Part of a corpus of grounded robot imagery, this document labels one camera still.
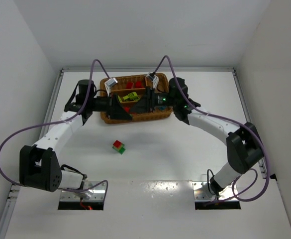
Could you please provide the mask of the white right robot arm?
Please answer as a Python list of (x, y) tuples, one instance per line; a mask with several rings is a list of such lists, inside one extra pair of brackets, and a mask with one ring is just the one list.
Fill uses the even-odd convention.
[(148, 113), (159, 107), (172, 107), (178, 120), (204, 130), (226, 145), (227, 163), (212, 176), (208, 185), (208, 189), (215, 195), (264, 156), (254, 138), (258, 133), (252, 123), (238, 126), (227, 119), (212, 117), (199, 103), (189, 98), (188, 87), (182, 78), (171, 78), (167, 93), (156, 93), (147, 87), (145, 94), (130, 112)]

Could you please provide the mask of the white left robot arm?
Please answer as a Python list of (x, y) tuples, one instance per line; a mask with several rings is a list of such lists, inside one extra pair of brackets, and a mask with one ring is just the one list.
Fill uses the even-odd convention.
[(118, 95), (97, 96), (92, 81), (78, 81), (57, 124), (32, 146), (25, 145), (20, 150), (19, 181), (22, 186), (48, 192), (83, 188), (86, 175), (65, 164), (60, 165), (58, 156), (93, 112), (105, 112), (114, 120), (132, 120)]

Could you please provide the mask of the red green legos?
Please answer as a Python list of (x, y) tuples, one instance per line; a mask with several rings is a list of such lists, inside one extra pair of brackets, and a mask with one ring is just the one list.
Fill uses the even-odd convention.
[(116, 140), (113, 143), (112, 148), (120, 154), (123, 154), (125, 152), (125, 145), (119, 140)]

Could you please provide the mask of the red flower printed lego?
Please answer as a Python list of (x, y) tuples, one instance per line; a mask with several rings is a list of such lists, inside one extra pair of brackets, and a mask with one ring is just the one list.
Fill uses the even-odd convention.
[(133, 89), (134, 88), (134, 83), (133, 82), (128, 82), (126, 84), (126, 89)]

